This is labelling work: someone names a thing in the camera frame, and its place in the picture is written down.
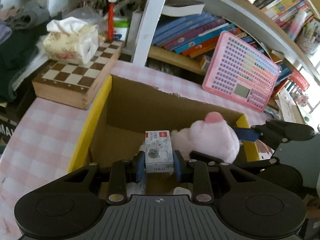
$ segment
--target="pink plush toy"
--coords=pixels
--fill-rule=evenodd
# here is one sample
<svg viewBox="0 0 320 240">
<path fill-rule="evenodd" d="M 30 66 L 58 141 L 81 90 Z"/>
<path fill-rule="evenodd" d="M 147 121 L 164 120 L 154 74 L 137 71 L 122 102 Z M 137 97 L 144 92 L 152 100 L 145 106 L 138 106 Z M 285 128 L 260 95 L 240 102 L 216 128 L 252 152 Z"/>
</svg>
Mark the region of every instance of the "pink plush toy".
<svg viewBox="0 0 320 240">
<path fill-rule="evenodd" d="M 204 121 L 196 121 L 190 128 L 173 130 L 171 142 L 173 150 L 179 150 L 185 160 L 197 151 L 233 163 L 240 148 L 236 133 L 217 112 L 208 113 Z"/>
</svg>

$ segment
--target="white shelf divider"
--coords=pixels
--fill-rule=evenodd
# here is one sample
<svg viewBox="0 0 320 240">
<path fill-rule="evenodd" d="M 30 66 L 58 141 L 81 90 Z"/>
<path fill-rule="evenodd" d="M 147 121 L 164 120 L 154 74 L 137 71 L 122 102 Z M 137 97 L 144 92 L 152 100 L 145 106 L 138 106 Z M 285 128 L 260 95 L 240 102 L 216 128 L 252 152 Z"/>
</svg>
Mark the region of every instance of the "white shelf divider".
<svg viewBox="0 0 320 240">
<path fill-rule="evenodd" d="M 148 57 L 152 38 L 155 33 L 165 0 L 147 0 L 136 39 L 132 62 L 144 66 Z"/>
</svg>

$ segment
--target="dark green cloth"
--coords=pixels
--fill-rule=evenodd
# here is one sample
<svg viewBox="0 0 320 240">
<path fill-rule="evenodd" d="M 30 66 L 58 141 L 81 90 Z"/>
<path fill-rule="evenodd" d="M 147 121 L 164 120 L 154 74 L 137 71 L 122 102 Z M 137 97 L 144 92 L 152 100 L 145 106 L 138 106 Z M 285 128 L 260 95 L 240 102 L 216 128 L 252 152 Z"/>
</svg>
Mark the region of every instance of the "dark green cloth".
<svg viewBox="0 0 320 240">
<path fill-rule="evenodd" d="M 30 30 L 14 31 L 0 45 L 0 102 L 12 102 L 17 97 L 12 84 L 37 55 L 36 43 L 40 36 L 48 33 L 48 23 Z"/>
</svg>

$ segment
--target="pink checkered tablecloth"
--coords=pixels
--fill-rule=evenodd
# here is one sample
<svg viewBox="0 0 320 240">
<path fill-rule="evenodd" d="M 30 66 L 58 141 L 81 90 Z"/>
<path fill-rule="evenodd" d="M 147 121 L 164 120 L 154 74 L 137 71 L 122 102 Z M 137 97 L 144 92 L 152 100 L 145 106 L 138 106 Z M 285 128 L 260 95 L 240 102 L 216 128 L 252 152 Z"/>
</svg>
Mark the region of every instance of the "pink checkered tablecloth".
<svg viewBox="0 0 320 240">
<path fill-rule="evenodd" d="M 209 94 L 200 85 L 146 67 L 117 61 L 111 74 L 157 87 L 166 93 L 223 106 L 246 114 L 250 125 L 269 118 Z M 0 159 L 0 239 L 17 240 L 21 233 L 13 208 L 26 193 L 66 174 L 89 110 L 37 98 L 17 126 Z"/>
</svg>

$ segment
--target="gray cloth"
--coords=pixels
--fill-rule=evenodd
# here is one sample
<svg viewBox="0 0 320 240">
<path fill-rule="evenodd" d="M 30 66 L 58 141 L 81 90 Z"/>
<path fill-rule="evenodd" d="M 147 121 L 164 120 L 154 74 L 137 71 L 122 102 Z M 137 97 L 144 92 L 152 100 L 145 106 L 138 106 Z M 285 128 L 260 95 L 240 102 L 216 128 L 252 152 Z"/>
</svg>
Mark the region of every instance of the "gray cloth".
<svg viewBox="0 0 320 240">
<path fill-rule="evenodd" d="M 0 44 L 4 43 L 12 34 L 12 30 L 0 20 Z"/>
<path fill-rule="evenodd" d="M 36 0 L 31 0 L 18 11 L 15 17 L 9 18 L 6 23 L 13 31 L 28 30 L 50 19 L 49 11 Z"/>
</svg>

